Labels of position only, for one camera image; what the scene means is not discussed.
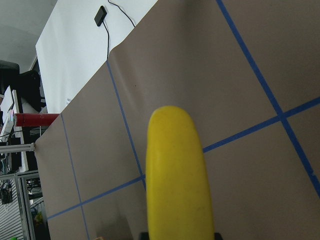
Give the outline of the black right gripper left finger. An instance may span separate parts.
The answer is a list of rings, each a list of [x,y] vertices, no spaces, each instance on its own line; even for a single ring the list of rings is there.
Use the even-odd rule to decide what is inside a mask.
[[[150,240],[148,232],[141,232],[138,236],[139,240]]]

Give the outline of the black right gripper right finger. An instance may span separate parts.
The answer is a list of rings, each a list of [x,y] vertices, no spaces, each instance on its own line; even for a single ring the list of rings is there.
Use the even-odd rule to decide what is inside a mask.
[[[214,240],[223,240],[223,237],[220,233],[215,232],[214,233]]]

